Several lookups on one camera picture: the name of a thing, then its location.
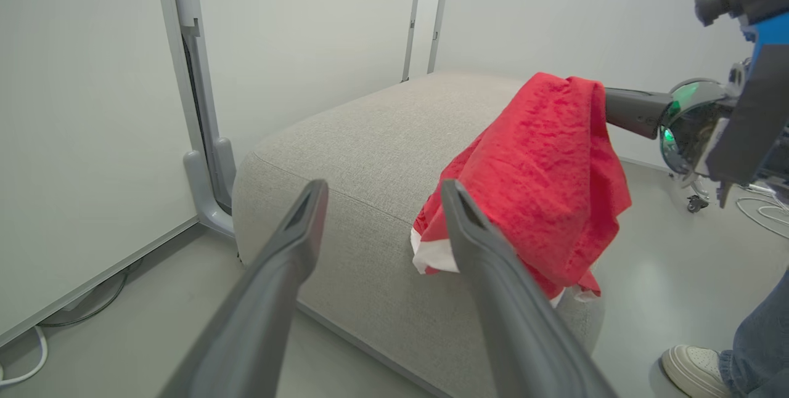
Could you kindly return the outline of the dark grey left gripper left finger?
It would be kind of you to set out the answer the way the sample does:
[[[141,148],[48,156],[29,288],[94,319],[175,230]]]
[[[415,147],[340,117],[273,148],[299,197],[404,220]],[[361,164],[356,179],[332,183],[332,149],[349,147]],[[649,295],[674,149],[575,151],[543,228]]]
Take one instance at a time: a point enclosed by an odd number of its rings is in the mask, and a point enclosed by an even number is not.
[[[327,205],[327,182],[308,182],[161,397],[276,396],[298,292],[319,258]]]

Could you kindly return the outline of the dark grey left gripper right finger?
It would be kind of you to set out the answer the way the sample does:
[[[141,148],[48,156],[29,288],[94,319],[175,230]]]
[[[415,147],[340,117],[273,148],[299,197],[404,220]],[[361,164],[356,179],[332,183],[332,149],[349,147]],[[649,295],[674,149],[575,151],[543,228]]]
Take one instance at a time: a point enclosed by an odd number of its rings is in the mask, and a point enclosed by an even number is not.
[[[475,302],[499,397],[615,397],[515,250],[461,182],[441,201],[457,268]]]

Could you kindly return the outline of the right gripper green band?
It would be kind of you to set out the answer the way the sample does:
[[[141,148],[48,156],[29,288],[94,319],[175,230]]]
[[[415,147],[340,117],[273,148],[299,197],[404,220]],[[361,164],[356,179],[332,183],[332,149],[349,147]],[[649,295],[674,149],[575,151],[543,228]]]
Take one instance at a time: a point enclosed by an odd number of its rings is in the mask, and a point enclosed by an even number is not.
[[[733,84],[693,78],[668,92],[606,88],[606,121],[660,142],[660,155],[674,174],[724,178],[708,162],[721,142],[740,91]]]

